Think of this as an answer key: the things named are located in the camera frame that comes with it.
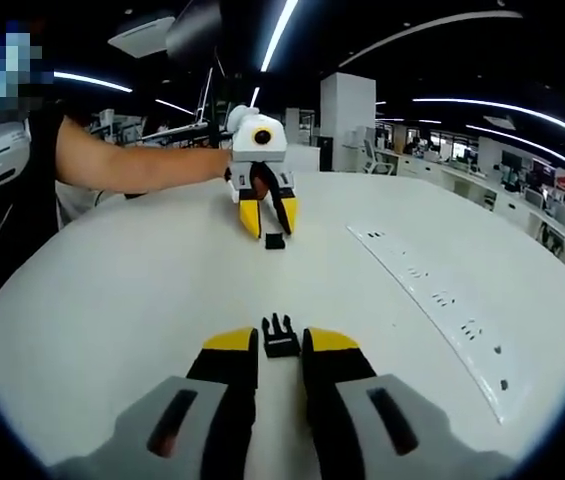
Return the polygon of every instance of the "hand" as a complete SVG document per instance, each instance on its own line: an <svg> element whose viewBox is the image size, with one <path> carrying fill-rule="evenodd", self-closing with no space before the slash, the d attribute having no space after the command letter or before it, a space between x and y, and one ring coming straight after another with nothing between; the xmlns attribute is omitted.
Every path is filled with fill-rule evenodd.
<svg viewBox="0 0 565 480"><path fill-rule="evenodd" d="M258 200L263 200L266 194L269 193L269 187L267 187L260 178L255 177L253 179L253 188L255 189L255 194Z"/></svg>

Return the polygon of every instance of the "office chair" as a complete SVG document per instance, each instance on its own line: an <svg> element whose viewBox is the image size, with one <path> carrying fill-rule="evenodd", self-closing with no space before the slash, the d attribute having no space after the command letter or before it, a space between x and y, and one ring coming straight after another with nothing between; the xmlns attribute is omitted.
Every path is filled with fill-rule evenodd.
<svg viewBox="0 0 565 480"><path fill-rule="evenodd" d="M531 205L538 207L540 210L544 207L544 197L541 193L538 193L535 190L527 188L524 192L524 199Z"/></svg>
<svg viewBox="0 0 565 480"><path fill-rule="evenodd" d="M364 140L364 151L368 160L364 165L364 173L374 173L379 166L386 167L387 172L384 175L391 175L395 168L392 163L386 161L386 157L381 153L377 153L369 140Z"/></svg>
<svg viewBox="0 0 565 480"><path fill-rule="evenodd" d="M562 203L558 203L555 206L555 219L558 223L565 226L565 205Z"/></svg>

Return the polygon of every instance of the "curved ceiling light strip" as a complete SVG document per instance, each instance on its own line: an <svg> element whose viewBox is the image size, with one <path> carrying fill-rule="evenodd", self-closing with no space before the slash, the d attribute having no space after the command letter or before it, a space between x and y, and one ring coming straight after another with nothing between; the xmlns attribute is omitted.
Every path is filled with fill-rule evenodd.
<svg viewBox="0 0 565 480"><path fill-rule="evenodd" d="M107 87L112 88L113 90L120 90L125 93L131 93L133 89L128 87L123 87L122 85L118 85L116 83L105 82L104 80L98 80L97 78L86 77L84 75L76 75L75 73L67 73L67 72L53 72L53 77L55 78L62 78L64 80L74 80L76 82L84 82L90 83L92 85L99 85L100 87ZM155 99L157 103L161 103L162 105L166 105L167 107L175 108L180 110L181 112L188 113L189 115L195 115L193 112L190 112L182 107L178 107L177 105L173 105L172 103L165 102L164 100Z"/></svg>
<svg viewBox="0 0 565 480"><path fill-rule="evenodd" d="M542 150L543 152L550 153L554 157L557 157L560 160L562 160L563 162L565 162L565 156L564 155L560 155L558 152L554 152L553 150L551 150L549 148L543 147L542 145L538 145L537 143L530 142L530 141L525 140L523 138L516 137L514 135L509 135L508 133L498 132L497 130L491 130L489 128L476 127L474 125L467 125L466 127L472 128L473 130L479 130L481 132L488 132L488 133L493 133L495 135L501 135L503 137L510 138L512 140L517 140L518 142L526 143L527 145L538 148L538 149Z"/></svg>
<svg viewBox="0 0 565 480"><path fill-rule="evenodd" d="M160 100L159 98L156 98L155 101L157 103L161 103L162 105L166 105L167 107L175 108L176 110L180 110L181 112L188 113L189 115L195 115L195 113L190 112L189 110L187 110L185 108L178 107L177 105L173 105L172 103L165 102L164 100Z"/></svg>
<svg viewBox="0 0 565 480"><path fill-rule="evenodd" d="M468 103L471 105L483 105L485 107L496 107L496 108L503 108L506 110L513 110L515 112L525 113L527 115L532 115L537 118L541 118L542 120L546 120L547 122L551 122L555 125L558 125L565 129L565 122L562 120L551 117L545 113L536 112L535 110L529 110L528 108L518 107L516 105L508 105L506 103L496 103L496 102L487 102L484 100L469 100L466 98L414 98L414 102L446 102L446 103Z"/></svg>
<svg viewBox="0 0 565 480"><path fill-rule="evenodd" d="M77 82L92 83L93 85L99 85L101 87L112 88L114 90L120 90L122 92L131 93L133 90L122 85L117 85L111 82L105 82L104 80L98 80L97 78L85 77L84 75L76 75L74 73L67 72L53 72L55 78L63 78L65 80L75 80Z"/></svg>
<svg viewBox="0 0 565 480"><path fill-rule="evenodd" d="M284 4L284 8L282 9L282 13L280 14L280 18L278 19L278 23L275 26L275 30L273 31L273 35L271 35L271 40L269 41L269 47L266 49L266 54L264 55L264 61L262 62L262 66L260 67L261 72L266 72L269 69L269 64L271 63L271 59L273 58L275 49L278 47L280 38L282 38L284 29L286 28L286 25L289 23L291 14L293 13L293 10L295 10L298 1L299 0L286 0L286 3ZM260 93L260 87L257 87L253 92L253 98L251 99L251 107L255 105L255 101L258 98L258 93Z"/></svg>
<svg viewBox="0 0 565 480"><path fill-rule="evenodd" d="M464 20L478 20L483 18L523 18L522 15L518 12L514 12L512 10L489 10L486 12L470 12L470 13L460 13L458 15L451 15L450 17L438 18L437 20L432 20L430 22L422 23L420 25L416 25L415 27L407 28L406 30L402 30L395 35L391 35L390 37L385 38L384 40L380 40L377 43L374 43L370 47L365 48L364 50L359 51L355 55L349 57L347 60L340 64L340 68L348 65L354 60L366 55L369 52L372 52L376 48L380 48L387 43L391 43L398 38L406 37L407 35L411 35L412 33L421 32L422 30L426 30L428 28L438 27L440 25L446 25L448 23L454 22L462 22Z"/></svg>

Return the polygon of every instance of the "black t-shirt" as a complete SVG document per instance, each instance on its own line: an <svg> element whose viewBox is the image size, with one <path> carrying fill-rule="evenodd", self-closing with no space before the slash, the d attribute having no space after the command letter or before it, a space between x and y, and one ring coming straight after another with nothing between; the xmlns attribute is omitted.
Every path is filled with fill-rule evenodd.
<svg viewBox="0 0 565 480"><path fill-rule="evenodd" d="M55 144L62 119L55 108L29 116L29 161L0 187L0 288L58 231Z"/></svg>

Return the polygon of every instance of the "white round table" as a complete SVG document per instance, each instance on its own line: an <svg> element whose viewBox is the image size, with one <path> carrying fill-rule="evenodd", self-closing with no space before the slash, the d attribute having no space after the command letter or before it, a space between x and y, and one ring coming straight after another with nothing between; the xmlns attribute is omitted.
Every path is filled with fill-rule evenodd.
<svg viewBox="0 0 565 480"><path fill-rule="evenodd" d="M186 375L208 337L285 313L345 333L449 416L478 451L523 458L565 402L565 268L505 220L425 181L297 175L296 233L267 251L221 181L102 205L0 291L0 407L47 465L91 453L127 407ZM374 222L483 293L534 383L499 425L447 341L347 231ZM246 478L319 478L297 359L259 355Z"/></svg>

